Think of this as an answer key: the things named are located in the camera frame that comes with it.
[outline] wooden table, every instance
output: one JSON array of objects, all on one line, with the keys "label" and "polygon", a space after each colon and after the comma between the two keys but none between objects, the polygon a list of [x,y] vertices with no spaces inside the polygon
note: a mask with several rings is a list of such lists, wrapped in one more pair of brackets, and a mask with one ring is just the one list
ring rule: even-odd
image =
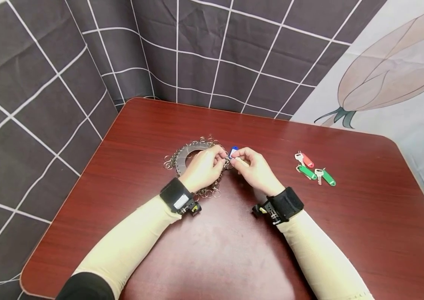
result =
[{"label": "wooden table", "polygon": [[[382,136],[135,98],[111,127],[22,272],[27,293],[55,297],[86,253],[174,176],[165,155],[200,136],[261,152],[344,251],[376,299],[424,299],[424,195]],[[293,155],[336,187],[297,173]],[[121,299],[313,299],[281,234],[250,208],[253,190],[226,171],[221,197],[171,225]]]}]

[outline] gray curtain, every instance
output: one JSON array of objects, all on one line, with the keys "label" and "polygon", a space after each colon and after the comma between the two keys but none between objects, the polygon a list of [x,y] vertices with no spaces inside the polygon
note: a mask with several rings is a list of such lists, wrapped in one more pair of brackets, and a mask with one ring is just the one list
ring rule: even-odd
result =
[{"label": "gray curtain", "polygon": [[385,1],[0,0],[0,299],[127,99],[289,120]]}]

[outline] wrist strap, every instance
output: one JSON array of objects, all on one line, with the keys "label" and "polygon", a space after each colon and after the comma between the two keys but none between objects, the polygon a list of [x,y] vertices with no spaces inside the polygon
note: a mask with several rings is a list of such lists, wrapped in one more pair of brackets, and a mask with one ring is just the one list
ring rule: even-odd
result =
[{"label": "wrist strap", "polygon": [[188,210],[196,215],[202,210],[198,202],[193,200],[192,193],[176,177],[160,191],[160,197],[173,213],[183,215]]},{"label": "wrist strap", "polygon": [[304,204],[291,187],[287,187],[277,196],[267,197],[267,200],[264,205],[255,205],[252,211],[257,216],[268,213],[274,225],[288,222],[304,209]]}]

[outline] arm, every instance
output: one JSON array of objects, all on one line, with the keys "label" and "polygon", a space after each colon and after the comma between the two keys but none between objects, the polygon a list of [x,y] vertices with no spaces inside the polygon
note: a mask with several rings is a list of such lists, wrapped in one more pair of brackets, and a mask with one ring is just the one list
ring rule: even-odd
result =
[{"label": "arm", "polygon": [[[231,164],[254,188],[269,197],[285,190],[259,153],[243,148],[232,157],[236,159]],[[373,299],[351,262],[306,211],[300,211],[277,228],[284,234],[318,299]]]},{"label": "arm", "polygon": [[[179,178],[191,193],[211,185],[221,174],[227,154],[220,146],[199,152]],[[119,299],[126,282],[160,235],[181,215],[158,195],[109,231],[85,256],[57,300]]]}]

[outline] red key tag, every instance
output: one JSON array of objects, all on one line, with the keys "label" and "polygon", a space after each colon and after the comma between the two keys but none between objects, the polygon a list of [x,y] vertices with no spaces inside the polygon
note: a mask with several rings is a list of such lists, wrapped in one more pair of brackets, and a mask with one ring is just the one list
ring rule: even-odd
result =
[{"label": "red key tag", "polygon": [[309,168],[313,168],[314,167],[314,163],[310,160],[310,158],[307,155],[303,154],[303,153],[302,153],[302,155],[303,155],[303,158],[304,158],[304,164],[307,167],[309,167]]}]

